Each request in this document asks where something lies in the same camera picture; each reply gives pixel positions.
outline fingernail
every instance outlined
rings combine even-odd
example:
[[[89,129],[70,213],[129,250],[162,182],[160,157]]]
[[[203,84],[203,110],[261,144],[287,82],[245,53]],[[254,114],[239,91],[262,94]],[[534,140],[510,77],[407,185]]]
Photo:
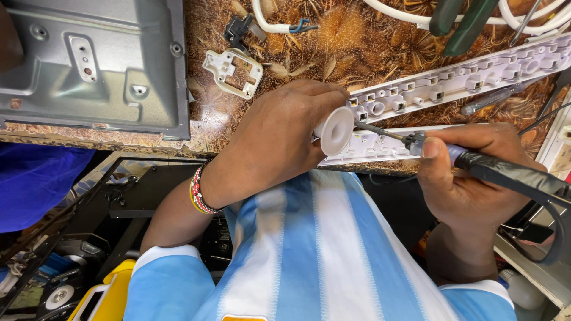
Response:
[[[436,138],[428,137],[423,144],[423,157],[434,158],[440,153],[440,144]]]

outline soldering iron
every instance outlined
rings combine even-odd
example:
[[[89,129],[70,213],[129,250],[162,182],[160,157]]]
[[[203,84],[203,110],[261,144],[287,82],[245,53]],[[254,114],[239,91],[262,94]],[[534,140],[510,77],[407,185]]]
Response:
[[[425,136],[423,134],[410,134],[401,136],[391,133],[381,127],[355,121],[355,126],[382,135],[400,140],[412,155],[419,156],[422,152]],[[473,177],[494,183],[509,190],[529,197],[549,211],[555,221],[555,240],[547,255],[537,260],[529,257],[520,248],[518,251],[535,263],[552,264],[556,262],[563,252],[571,251],[571,242],[565,242],[566,228],[560,213],[553,206],[571,209],[571,184],[557,177],[535,168],[512,163],[505,159],[478,153],[464,147],[446,144],[450,161],[455,166],[470,173]]]

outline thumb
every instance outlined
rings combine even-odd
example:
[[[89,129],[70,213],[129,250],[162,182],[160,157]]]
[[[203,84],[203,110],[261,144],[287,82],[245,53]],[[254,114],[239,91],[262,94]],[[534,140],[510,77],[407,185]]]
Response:
[[[441,198],[453,187],[450,156],[446,144],[440,138],[427,137],[423,143],[417,174],[420,187],[426,198]]]

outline hand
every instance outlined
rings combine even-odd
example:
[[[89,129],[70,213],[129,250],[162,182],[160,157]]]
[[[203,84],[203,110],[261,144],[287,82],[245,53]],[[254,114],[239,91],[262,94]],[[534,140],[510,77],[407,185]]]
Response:
[[[348,98],[340,86],[307,79],[263,94],[204,168],[204,201],[223,207],[315,168],[325,154],[311,143],[313,130]]]
[[[427,131],[425,135],[418,172],[420,187],[432,214],[456,232],[493,232],[520,211],[529,198],[461,170],[458,174],[465,177],[452,175],[444,142],[547,171],[526,155],[516,129],[507,123],[468,124]]]

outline blue wire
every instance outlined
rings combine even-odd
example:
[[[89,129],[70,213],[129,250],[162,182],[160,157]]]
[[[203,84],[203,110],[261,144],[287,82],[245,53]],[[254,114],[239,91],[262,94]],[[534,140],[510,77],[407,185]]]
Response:
[[[289,33],[294,34],[294,33],[299,32],[299,30],[301,29],[301,26],[303,25],[304,22],[309,23],[309,19],[299,19],[299,26],[297,26],[297,28],[294,30],[290,29]]]

